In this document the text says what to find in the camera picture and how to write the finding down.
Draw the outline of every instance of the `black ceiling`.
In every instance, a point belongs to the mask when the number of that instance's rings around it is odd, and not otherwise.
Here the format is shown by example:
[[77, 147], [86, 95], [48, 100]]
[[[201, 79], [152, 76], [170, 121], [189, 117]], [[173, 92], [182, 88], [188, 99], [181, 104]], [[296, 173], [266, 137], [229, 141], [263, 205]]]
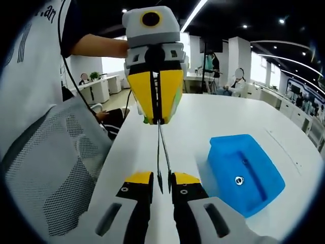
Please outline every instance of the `black ceiling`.
[[[103, 1], [77, 0], [84, 16], [84, 23], [92, 33], [105, 37], [125, 35], [122, 26], [122, 9], [135, 9], [165, 5], [172, 9], [182, 26], [199, 0], [142, 0], [142, 1]], [[325, 51], [325, 38], [322, 33], [321, 1], [309, 0], [208, 0], [198, 13], [187, 32], [192, 35], [204, 36], [206, 33], [228, 40], [239, 36], [248, 41], [280, 40], [299, 43], [311, 47], [317, 46], [316, 55], [312, 60], [311, 50], [303, 47], [279, 44], [252, 44], [257, 53], [273, 54], [304, 63], [320, 71], [322, 60], [319, 54]], [[285, 70], [296, 73], [313, 82], [319, 76], [308, 68], [281, 60]]]

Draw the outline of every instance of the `chair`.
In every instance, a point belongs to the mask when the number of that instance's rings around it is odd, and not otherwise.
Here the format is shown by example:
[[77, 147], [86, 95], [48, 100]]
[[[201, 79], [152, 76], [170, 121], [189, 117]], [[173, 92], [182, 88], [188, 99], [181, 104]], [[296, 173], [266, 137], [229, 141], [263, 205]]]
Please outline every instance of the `chair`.
[[50, 109], [9, 148], [2, 161], [6, 185], [45, 242], [77, 227], [111, 145], [75, 97]]
[[310, 129], [306, 134], [312, 143], [316, 146], [317, 150], [321, 146], [324, 131], [325, 128], [321, 121], [317, 117], [313, 116]]
[[103, 110], [103, 106], [101, 103], [97, 103], [90, 107], [95, 113], [101, 112]]

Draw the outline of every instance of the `blue box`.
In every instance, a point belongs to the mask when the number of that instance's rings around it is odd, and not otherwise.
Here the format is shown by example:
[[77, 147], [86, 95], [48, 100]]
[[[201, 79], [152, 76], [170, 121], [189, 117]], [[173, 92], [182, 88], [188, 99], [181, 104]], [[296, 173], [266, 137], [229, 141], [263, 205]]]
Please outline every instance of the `blue box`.
[[285, 183], [270, 158], [250, 135], [214, 137], [208, 162], [219, 197], [248, 218], [272, 202]]

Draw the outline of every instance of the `window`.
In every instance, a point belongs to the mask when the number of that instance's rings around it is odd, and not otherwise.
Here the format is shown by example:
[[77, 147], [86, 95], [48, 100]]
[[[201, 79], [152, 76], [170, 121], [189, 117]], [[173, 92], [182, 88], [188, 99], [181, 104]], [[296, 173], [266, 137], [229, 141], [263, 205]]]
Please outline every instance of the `window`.
[[265, 84], [267, 66], [266, 59], [257, 55], [255, 52], [252, 52], [251, 57], [250, 79]]
[[[115, 39], [118, 40], [127, 40], [126, 36], [117, 37]], [[181, 33], [180, 34], [180, 42], [184, 45], [184, 52], [186, 56], [188, 56], [188, 68], [190, 65], [190, 57], [191, 57], [191, 47], [189, 41], [189, 34], [188, 33]], [[102, 57], [102, 66], [103, 66], [103, 73], [114, 73], [124, 70], [124, 63], [125, 60], [123, 58], [115, 58], [115, 57]]]
[[[117, 37], [118, 40], [127, 40], [126, 36]], [[124, 70], [125, 59], [116, 57], [102, 57], [103, 73], [115, 73]]]
[[184, 45], [184, 52], [186, 53], [186, 56], [188, 56], [188, 66], [187, 68], [190, 68], [190, 58], [191, 58], [191, 45], [189, 41], [189, 34], [188, 33], [181, 33], [180, 35], [181, 43]]
[[281, 79], [280, 69], [275, 64], [271, 64], [270, 86], [275, 86], [277, 89], [279, 89], [280, 79]]

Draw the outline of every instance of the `potted plant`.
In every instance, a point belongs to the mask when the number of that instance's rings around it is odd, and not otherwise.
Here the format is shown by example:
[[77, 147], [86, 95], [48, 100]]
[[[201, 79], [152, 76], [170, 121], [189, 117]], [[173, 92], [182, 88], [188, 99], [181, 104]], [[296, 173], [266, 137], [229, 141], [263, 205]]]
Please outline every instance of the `potted plant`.
[[94, 80], [96, 80], [96, 79], [99, 79], [99, 77], [100, 77], [100, 74], [99, 74], [98, 72], [92, 72], [92, 73], [90, 74], [90, 79], [91, 79], [92, 81], [94, 81]]

